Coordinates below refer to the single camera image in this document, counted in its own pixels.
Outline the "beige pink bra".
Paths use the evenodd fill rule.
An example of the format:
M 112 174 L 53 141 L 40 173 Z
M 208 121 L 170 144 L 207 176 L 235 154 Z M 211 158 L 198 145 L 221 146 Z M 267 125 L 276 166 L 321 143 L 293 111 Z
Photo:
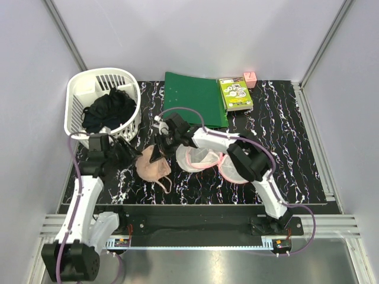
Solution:
M 171 168 L 165 158 L 159 159 L 155 162 L 150 162 L 153 154 L 154 146 L 150 145 L 142 151 L 142 156 L 136 160 L 136 171 L 138 176 L 147 181 L 157 183 L 164 191 L 169 194 L 172 189 L 172 181 L 169 178 Z M 160 180 L 165 178 L 169 182 L 169 187 L 166 188 Z

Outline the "white mesh laundry bag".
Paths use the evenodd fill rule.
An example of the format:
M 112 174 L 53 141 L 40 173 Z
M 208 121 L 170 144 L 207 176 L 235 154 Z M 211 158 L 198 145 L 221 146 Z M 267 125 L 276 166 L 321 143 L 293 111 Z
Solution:
M 227 181 L 239 185 L 248 183 L 238 174 L 229 155 L 222 152 L 180 145 L 175 155 L 180 168 L 186 172 L 196 173 L 217 166 L 219 173 Z

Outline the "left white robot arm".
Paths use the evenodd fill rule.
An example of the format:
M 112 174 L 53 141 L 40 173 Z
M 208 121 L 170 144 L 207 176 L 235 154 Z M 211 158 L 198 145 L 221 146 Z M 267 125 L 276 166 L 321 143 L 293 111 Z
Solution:
M 142 156 L 123 137 L 107 133 L 87 134 L 88 158 L 74 161 L 75 188 L 63 225 L 52 243 L 44 244 L 41 257 L 50 279 L 56 283 L 93 282 L 101 252 L 112 233 L 122 234 L 126 217 L 103 212 L 94 219 L 104 178 L 114 167 L 130 167 Z

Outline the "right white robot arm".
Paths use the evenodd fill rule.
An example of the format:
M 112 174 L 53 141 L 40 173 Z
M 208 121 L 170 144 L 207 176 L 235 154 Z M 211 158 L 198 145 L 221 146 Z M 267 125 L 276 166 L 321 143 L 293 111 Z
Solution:
M 255 187 L 268 218 L 263 228 L 269 227 L 278 235 L 289 229 L 293 213 L 274 180 L 276 165 L 267 149 L 252 141 L 247 134 L 227 134 L 213 131 L 205 125 L 191 126 L 176 112 L 167 118 L 155 116 L 153 126 L 158 132 L 154 137 L 151 162 L 173 155 L 179 146 L 226 154 L 237 173 Z

